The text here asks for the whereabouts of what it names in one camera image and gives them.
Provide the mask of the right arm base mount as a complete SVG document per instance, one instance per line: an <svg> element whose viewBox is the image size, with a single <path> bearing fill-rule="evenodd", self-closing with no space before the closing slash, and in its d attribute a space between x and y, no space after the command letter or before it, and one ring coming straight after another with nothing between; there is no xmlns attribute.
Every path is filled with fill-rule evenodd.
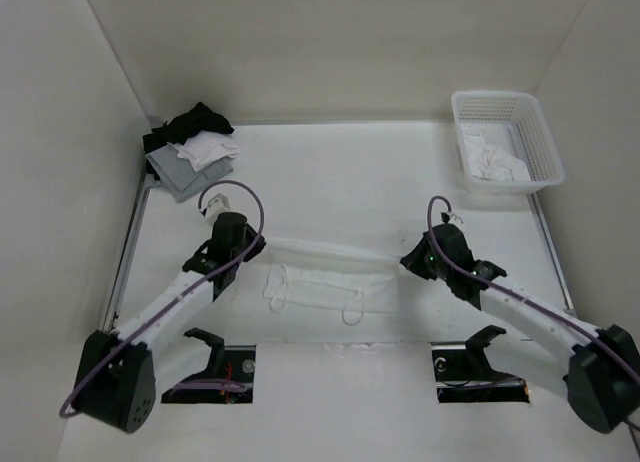
<svg viewBox="0 0 640 462"><path fill-rule="evenodd" d="M485 350L504 328L489 325L464 342L431 346L436 395L442 404L529 403L526 382L512 374L496 371Z"/></svg>

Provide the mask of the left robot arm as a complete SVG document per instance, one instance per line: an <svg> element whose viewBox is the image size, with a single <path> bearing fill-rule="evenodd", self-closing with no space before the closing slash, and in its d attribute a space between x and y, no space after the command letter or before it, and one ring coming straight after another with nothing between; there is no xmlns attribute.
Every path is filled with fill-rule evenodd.
<svg viewBox="0 0 640 462"><path fill-rule="evenodd" d="M210 239L154 302L113 331L96 330L86 339L61 416L83 414L134 433L158 395L195 373L206 381L219 377L224 341L194 327L194 320L235 282L240 265L265 245L244 215L219 215Z"/></svg>

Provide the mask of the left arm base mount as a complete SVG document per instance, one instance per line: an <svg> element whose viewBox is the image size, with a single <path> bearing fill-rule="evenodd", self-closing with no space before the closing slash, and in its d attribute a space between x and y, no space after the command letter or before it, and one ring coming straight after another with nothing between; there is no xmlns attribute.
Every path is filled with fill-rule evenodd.
<svg viewBox="0 0 640 462"><path fill-rule="evenodd" d="M184 333L185 342L207 355L199 371L191 371L161 396L162 404L250 404L256 369L255 346L227 346L222 337L199 328Z"/></svg>

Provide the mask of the white tank top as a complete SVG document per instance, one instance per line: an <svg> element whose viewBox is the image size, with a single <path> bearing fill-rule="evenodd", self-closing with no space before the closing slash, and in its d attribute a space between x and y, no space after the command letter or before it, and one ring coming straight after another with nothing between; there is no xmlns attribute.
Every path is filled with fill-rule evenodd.
<svg viewBox="0 0 640 462"><path fill-rule="evenodd" d="M263 297L281 313L295 305L340 313L347 326L364 316L399 311L398 260L346 245L289 238L268 244L271 264Z"/></svg>

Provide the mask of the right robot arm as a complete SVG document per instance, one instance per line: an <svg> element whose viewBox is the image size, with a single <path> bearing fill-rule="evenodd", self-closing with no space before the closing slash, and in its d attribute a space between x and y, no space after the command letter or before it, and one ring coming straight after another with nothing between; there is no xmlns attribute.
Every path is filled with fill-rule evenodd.
<svg viewBox="0 0 640 462"><path fill-rule="evenodd" d="M639 350L629 332L581 321L530 295L498 265L477 259L463 232L443 223L400 260L424 280L503 321L471 336L464 366L473 376L516 375L564 398L578 418L608 434L639 408Z"/></svg>

